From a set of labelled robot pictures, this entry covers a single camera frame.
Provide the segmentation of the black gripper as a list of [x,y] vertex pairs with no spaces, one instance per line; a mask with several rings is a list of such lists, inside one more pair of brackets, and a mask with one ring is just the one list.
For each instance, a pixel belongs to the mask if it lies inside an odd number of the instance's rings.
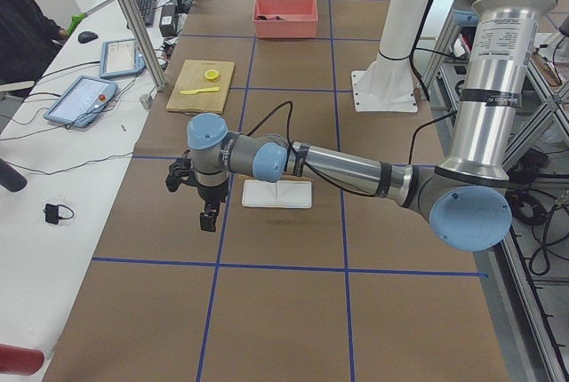
[[228,196],[228,173],[218,171],[213,174],[194,171],[198,195],[205,202],[205,210],[199,215],[200,229],[205,232],[216,231],[217,212],[220,204]]

